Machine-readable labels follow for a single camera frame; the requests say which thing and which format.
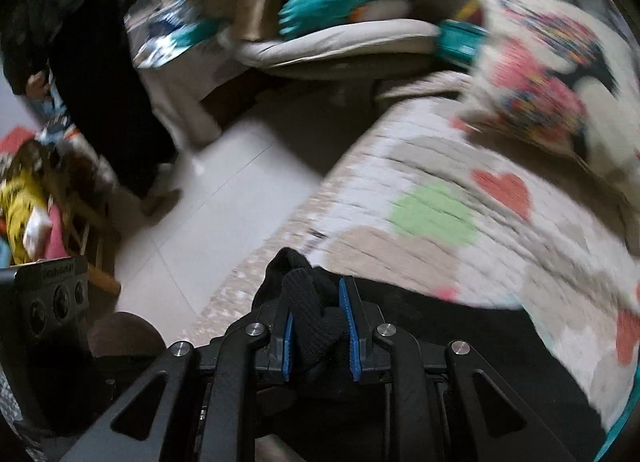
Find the black pants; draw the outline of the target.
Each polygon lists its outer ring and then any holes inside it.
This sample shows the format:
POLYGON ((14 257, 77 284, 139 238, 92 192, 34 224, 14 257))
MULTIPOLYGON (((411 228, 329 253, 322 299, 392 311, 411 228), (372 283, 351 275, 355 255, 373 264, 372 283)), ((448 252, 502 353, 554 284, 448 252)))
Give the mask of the black pants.
POLYGON ((521 311, 474 308, 352 277, 383 315, 380 381, 355 382, 343 277, 284 248, 252 302, 293 316, 288 382, 257 379, 268 432, 308 461, 589 461, 597 413, 521 311))

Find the wooden rack with clutter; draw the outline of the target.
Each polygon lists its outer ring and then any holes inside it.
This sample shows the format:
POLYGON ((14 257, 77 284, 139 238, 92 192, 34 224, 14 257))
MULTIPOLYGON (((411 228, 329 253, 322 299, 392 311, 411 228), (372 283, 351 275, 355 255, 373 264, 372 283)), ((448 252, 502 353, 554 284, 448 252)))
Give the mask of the wooden rack with clutter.
POLYGON ((86 204, 70 188, 67 167, 52 167, 48 149, 35 139, 21 144, 4 170, 1 215, 11 252, 22 265, 67 256, 84 256, 92 234, 96 257, 88 262, 89 282, 112 297, 122 285, 102 269, 103 246, 117 238, 103 211, 86 204))

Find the heart patterned quilt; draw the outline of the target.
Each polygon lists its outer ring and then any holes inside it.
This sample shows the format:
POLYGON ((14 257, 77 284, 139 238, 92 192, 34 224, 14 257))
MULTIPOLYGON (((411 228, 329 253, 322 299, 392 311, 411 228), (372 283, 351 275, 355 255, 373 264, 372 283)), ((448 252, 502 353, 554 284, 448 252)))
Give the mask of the heart patterned quilt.
POLYGON ((318 190, 237 263, 198 321, 195 344, 224 333, 276 253, 334 273, 475 307, 521 308, 602 424, 634 386, 639 259, 626 214, 579 165, 499 134, 474 136, 454 94, 465 74, 394 86, 383 113, 318 190))

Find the person in black clothes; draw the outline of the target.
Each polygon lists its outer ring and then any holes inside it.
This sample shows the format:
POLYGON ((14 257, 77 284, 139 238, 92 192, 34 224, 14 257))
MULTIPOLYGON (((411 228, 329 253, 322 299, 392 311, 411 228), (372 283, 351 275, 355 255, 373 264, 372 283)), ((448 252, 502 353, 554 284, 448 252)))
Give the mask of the person in black clothes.
POLYGON ((1 59, 15 95, 58 92, 119 186, 152 216, 179 196, 168 187, 178 149, 132 60, 125 18, 136 2, 17 0, 1 23, 1 59))

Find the beige cushion mattress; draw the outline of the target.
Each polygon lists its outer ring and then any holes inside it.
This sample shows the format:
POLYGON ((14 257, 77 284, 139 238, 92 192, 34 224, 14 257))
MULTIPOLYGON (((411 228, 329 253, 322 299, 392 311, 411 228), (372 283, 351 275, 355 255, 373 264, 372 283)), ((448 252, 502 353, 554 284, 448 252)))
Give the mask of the beige cushion mattress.
POLYGON ((273 69, 339 58, 431 55, 439 36, 440 29, 429 22, 395 18, 338 25, 288 41, 241 41, 224 30, 218 42, 247 67, 273 69))

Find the teal box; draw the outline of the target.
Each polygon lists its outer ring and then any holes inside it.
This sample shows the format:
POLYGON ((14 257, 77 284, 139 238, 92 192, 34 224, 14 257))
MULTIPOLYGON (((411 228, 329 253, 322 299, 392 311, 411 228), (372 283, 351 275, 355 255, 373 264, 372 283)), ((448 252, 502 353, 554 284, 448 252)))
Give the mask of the teal box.
POLYGON ((436 55, 445 62, 469 69, 487 36, 481 26, 447 19, 439 25, 436 55))

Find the floral lady print pillow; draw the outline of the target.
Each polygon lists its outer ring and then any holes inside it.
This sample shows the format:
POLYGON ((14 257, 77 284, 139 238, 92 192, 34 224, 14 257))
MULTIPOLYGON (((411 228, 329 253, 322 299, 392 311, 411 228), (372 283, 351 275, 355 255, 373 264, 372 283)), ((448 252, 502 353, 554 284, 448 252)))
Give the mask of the floral lady print pillow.
POLYGON ((579 162, 639 203, 639 82, 629 44, 560 0, 480 0, 487 36, 461 118, 579 162))

